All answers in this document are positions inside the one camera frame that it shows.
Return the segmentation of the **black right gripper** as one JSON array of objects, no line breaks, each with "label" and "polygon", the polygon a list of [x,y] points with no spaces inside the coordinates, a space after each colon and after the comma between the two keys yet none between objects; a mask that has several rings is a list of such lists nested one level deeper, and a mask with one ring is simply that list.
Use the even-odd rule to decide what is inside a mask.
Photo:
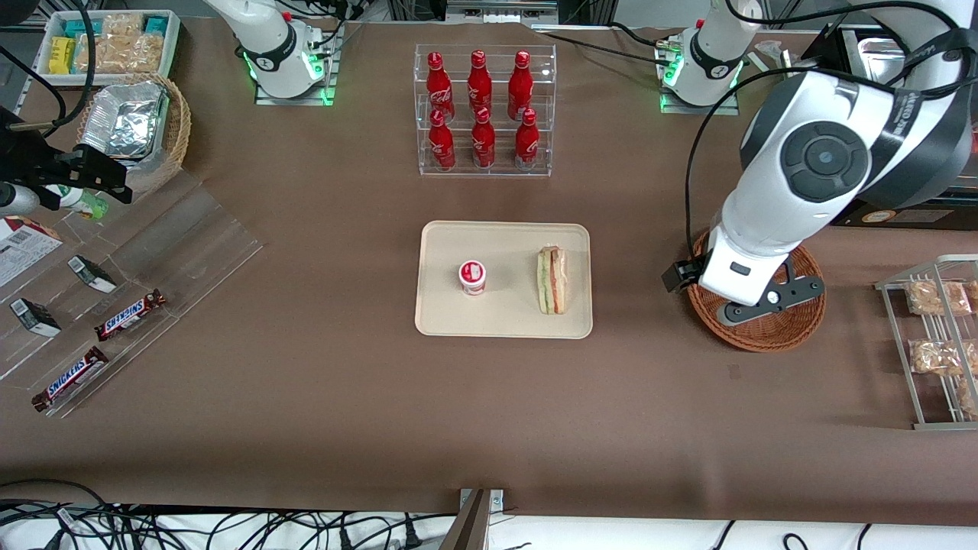
[{"label": "black right gripper", "polygon": [[[70,167],[60,160],[60,151],[36,130],[11,130],[10,126],[21,119],[10,109],[1,108],[1,118],[1,210],[62,208],[64,197],[79,187],[71,181]],[[92,145],[76,145],[76,172],[84,179],[85,189],[105,193],[121,203],[133,202],[134,192],[126,185],[126,167]]]}]

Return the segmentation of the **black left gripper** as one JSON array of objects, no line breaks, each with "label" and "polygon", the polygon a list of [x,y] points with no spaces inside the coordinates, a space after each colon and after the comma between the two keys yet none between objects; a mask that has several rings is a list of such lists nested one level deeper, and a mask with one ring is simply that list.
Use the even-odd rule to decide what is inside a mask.
[{"label": "black left gripper", "polygon": [[665,290],[668,293],[680,293],[688,286],[698,284],[706,262],[706,255],[695,255],[671,264],[661,275]]}]

